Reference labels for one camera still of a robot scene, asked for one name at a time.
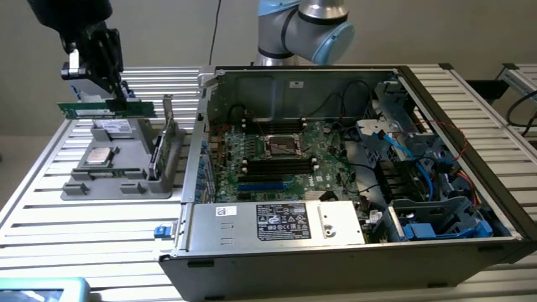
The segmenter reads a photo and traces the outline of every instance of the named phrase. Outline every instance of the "teal device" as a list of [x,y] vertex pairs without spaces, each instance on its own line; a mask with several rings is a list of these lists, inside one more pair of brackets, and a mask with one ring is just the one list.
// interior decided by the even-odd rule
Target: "teal device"
[[0,301],[88,302],[90,284],[80,277],[0,278]]

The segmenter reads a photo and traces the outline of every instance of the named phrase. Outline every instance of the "slotted aluminum table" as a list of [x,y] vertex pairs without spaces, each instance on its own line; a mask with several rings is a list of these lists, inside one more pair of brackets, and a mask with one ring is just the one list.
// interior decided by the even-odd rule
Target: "slotted aluminum table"
[[[471,144],[520,204],[537,220],[535,149],[505,127],[505,121],[453,70],[412,65]],[[124,79],[138,96],[163,113],[164,93],[175,95],[174,111],[192,129],[198,104],[198,68],[127,69]],[[162,118],[152,123],[163,123]],[[90,144],[91,121],[66,121],[0,212],[0,277],[82,276],[98,301],[182,301],[154,261],[154,229],[178,219],[186,156],[168,200],[63,201],[62,187]],[[387,291],[269,301],[451,301],[537,300],[537,254],[512,265],[491,267],[456,288]]]

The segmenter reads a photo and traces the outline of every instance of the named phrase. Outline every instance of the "power supply label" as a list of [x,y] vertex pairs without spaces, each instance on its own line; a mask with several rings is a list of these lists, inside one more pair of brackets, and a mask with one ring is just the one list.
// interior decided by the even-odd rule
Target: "power supply label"
[[261,241],[312,239],[305,203],[259,204],[256,207]]

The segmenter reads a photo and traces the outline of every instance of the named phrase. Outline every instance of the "green circuit board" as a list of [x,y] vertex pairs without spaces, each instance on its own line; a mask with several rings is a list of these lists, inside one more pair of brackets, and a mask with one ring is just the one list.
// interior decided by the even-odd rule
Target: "green circuit board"
[[104,102],[59,103],[58,107],[68,120],[156,118],[152,102],[127,102],[124,111],[111,111]]
[[281,201],[281,200],[316,200],[325,191],[333,191],[339,200],[356,200],[356,186],[352,184],[343,187],[337,183],[337,174],[345,183],[352,169],[343,164],[327,151],[332,143],[335,133],[324,133],[323,129],[331,127],[331,123],[315,122],[299,133],[301,154],[280,154],[272,156],[272,160],[301,158],[317,159],[319,168],[311,174],[283,175],[285,190],[281,191],[251,191],[248,200],[239,199],[239,177],[245,173],[241,170],[243,160],[267,160],[264,135],[247,135],[239,127],[231,127],[220,133],[220,152],[215,152],[216,170],[216,202],[233,203],[240,201]]

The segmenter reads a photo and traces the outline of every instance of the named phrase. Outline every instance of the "cpu socket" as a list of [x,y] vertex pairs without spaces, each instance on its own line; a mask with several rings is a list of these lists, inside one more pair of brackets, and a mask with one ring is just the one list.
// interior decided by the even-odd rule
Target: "cpu socket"
[[297,134],[292,135],[267,135],[264,137],[264,150],[265,157],[285,157],[301,156],[300,150],[300,137]]

